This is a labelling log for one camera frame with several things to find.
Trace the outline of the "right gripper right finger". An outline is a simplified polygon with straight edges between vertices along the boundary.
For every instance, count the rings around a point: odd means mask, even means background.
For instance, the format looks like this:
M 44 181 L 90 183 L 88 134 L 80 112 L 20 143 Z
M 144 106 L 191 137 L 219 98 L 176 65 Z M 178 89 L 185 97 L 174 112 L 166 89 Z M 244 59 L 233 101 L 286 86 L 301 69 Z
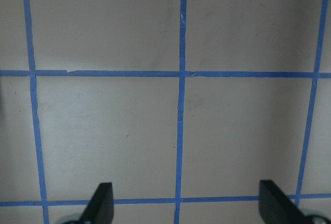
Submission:
M 259 182 L 259 214 L 266 224 L 313 223 L 272 180 Z

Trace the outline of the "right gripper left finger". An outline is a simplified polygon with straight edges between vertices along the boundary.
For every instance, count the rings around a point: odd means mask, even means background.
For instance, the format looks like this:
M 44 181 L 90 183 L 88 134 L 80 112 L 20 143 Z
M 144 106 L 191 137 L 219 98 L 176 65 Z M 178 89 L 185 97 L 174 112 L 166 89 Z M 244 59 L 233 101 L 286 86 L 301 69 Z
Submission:
M 100 183 L 78 223 L 111 224 L 114 218 L 112 183 Z

